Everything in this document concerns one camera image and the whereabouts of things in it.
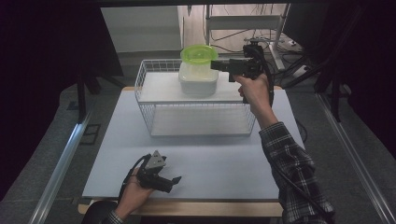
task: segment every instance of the shirt cuff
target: shirt cuff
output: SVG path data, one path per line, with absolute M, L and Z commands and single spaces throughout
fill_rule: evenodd
M 112 210 L 110 212 L 110 214 L 108 214 L 107 222 L 109 222 L 111 224 L 122 224 L 123 223 L 122 219 L 117 216 L 117 214 L 114 210 Z

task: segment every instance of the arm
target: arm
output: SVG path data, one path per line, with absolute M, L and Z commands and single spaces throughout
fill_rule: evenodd
M 146 202 L 149 195 L 154 191 L 154 189 L 143 189 L 140 187 L 136 177 L 137 170 L 138 168 L 134 169 L 134 173 L 129 178 L 119 205 L 101 222 L 102 224 L 123 223 L 134 210 Z
M 273 176 L 279 187 L 279 202 L 284 208 L 285 223 L 326 223 L 313 205 L 295 191 L 274 167 L 278 167 L 327 213 L 332 213 L 332 206 L 324 199 L 318 187 L 312 159 L 294 142 L 285 125 L 278 122 L 269 104 L 266 76 L 260 75 L 255 80 L 234 76 L 234 79 L 242 85 L 239 92 L 249 101 L 250 109 L 262 128 L 262 149 L 273 168 Z

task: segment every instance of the black curtain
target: black curtain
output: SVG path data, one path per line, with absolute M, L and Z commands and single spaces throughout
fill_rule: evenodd
M 77 73 L 122 76 L 99 7 L 40 1 L 0 3 L 0 198 L 48 129 Z
M 396 159 L 395 2 L 370 2 L 339 64 L 350 105 Z

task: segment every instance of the white wall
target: white wall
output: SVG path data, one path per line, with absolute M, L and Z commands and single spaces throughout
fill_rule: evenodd
M 177 7 L 103 7 L 116 52 L 181 49 Z

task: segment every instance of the black cable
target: black cable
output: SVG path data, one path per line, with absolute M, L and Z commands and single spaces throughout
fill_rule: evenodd
M 231 35 L 226 35 L 226 36 L 224 36 L 224 37 L 222 37 L 222 38 L 219 38 L 219 39 L 213 38 L 212 32 L 210 32 L 210 36 L 212 37 L 212 40 L 214 40 L 214 41 L 219 41 L 219 40 L 228 38 L 228 37 L 233 36 L 233 35 L 239 35 L 239 34 L 241 34 L 241 33 L 244 33 L 244 32 L 246 32 L 246 31 L 249 31 L 249 30 L 251 30 L 251 29 L 246 29 L 246 30 L 243 30 L 243 31 L 239 31 L 239 32 L 236 32 L 236 33 L 231 34 Z
M 210 45 L 210 46 L 211 46 L 211 47 L 216 47 L 216 48 L 219 48 L 219 49 L 224 49 L 224 50 L 227 50 L 227 51 L 232 52 L 232 53 L 240 53 L 240 52 L 243 52 L 243 50 L 234 51 L 234 50 L 230 50 L 230 49 L 225 49 L 224 47 L 220 47 L 220 46 L 217 46 L 217 45 Z
M 281 86 L 281 85 L 282 85 L 283 78 L 289 76 L 289 75 L 290 75 L 290 72 L 294 71 L 295 68 L 296 68 L 297 66 L 299 66 L 299 65 L 301 65 L 303 62 L 305 62 L 305 60 L 307 59 L 307 57 L 308 57 L 307 55 L 303 55 L 303 57 L 299 58 L 296 62 L 292 63 L 292 64 L 288 67 L 288 69 L 286 69 L 285 71 L 282 71 L 282 72 L 279 72 L 279 73 L 274 74 L 275 76 L 282 75 L 281 78 L 280 78 L 280 80 L 278 81 L 277 85 Z
M 272 4 L 271 5 L 271 14 L 270 15 L 272 15 L 272 9 L 274 8 L 274 4 Z
M 268 49 L 270 47 L 270 44 L 265 42 L 265 44 L 267 44 L 267 46 L 265 48 L 262 49 L 262 51 L 265 51 L 266 49 Z
M 126 184 L 128 184 L 129 178 L 134 173 L 134 168 L 136 168 L 137 164 L 139 164 L 142 160 L 144 160 L 145 158 L 148 158 L 148 157 L 151 157 L 151 155 L 147 154 L 146 156 L 142 156 L 139 160 L 137 160 L 137 162 L 134 164 L 132 169 L 129 170 L 128 175 L 125 176 L 124 180 L 122 181 L 122 185 L 121 185 L 121 189 L 120 189 L 120 193 L 119 193 L 119 198 L 118 198 L 118 203 L 120 203 L 120 200 L 122 198 L 122 194 L 123 194 L 123 192 L 125 190 Z
M 283 47 L 281 47 L 280 45 L 277 45 L 277 49 L 279 51 L 285 52 L 285 53 L 294 53 L 294 54 L 303 54 L 304 52 L 302 50 L 290 50 L 290 49 L 284 49 Z
M 251 10 L 250 16 L 251 16 L 251 14 L 253 14 L 254 9 L 256 9 L 258 5 L 259 5 L 259 4 L 256 4 L 256 6 L 253 8 L 253 10 Z
M 261 64 L 260 72 L 261 72 L 261 74 L 264 73 L 265 75 L 267 75 L 268 86 L 269 86 L 268 93 L 269 93 L 269 98 L 270 98 L 270 106 L 272 106 L 273 102 L 274 102 L 274 75 L 271 73 L 271 71 L 268 67 L 268 63 L 264 58 L 264 54 L 263 54 L 264 49 L 262 51 L 258 50 L 257 48 L 254 47 L 253 43 L 251 46 L 244 46 L 244 49 L 246 50 L 245 53 L 247 53 L 254 60 L 256 60 L 256 61 L 260 60 L 260 64 Z
M 265 4 L 262 4 L 262 10 L 264 9 L 264 5 L 265 5 Z M 262 15 L 262 11 L 260 12 L 260 15 Z
M 306 130 L 305 126 L 299 121 L 297 120 L 297 118 L 294 118 L 296 120 L 297 126 L 299 127 L 299 132 L 300 135 L 304 135 L 303 137 L 303 143 L 306 142 L 306 139 L 308 139 L 308 131 Z
M 265 143 L 262 141 L 262 148 L 265 148 Z M 300 189 L 297 185 L 295 185 L 286 175 L 283 173 L 283 171 L 278 167 L 275 162 L 272 160 L 271 156 L 266 153 L 264 150 L 264 154 L 267 157 L 268 162 L 270 163 L 271 167 L 286 181 L 286 183 L 291 186 L 294 190 L 296 190 L 300 196 L 305 198 L 307 201 L 313 205 L 315 209 L 317 209 L 318 213 L 326 220 L 328 224 L 333 224 L 334 222 L 332 221 L 332 214 L 326 213 L 326 211 L 317 203 L 315 202 L 309 195 L 305 193 L 302 189 Z
M 230 13 L 228 12 L 227 8 L 225 8 L 225 5 L 224 5 L 224 10 L 227 12 L 227 15 L 230 16 Z
M 271 66 L 271 70 L 273 71 L 271 74 L 273 74 L 275 72 L 274 66 L 268 60 L 266 60 L 266 61 L 267 61 L 267 64 Z
M 281 54 L 281 57 L 282 57 L 283 61 L 286 62 L 286 63 L 292 63 L 292 62 L 289 62 L 288 60 L 285 59 L 285 55 L 288 55 L 288 54 Z
M 254 35 L 256 34 L 257 29 L 254 29 L 253 35 L 251 36 L 251 38 L 254 38 Z

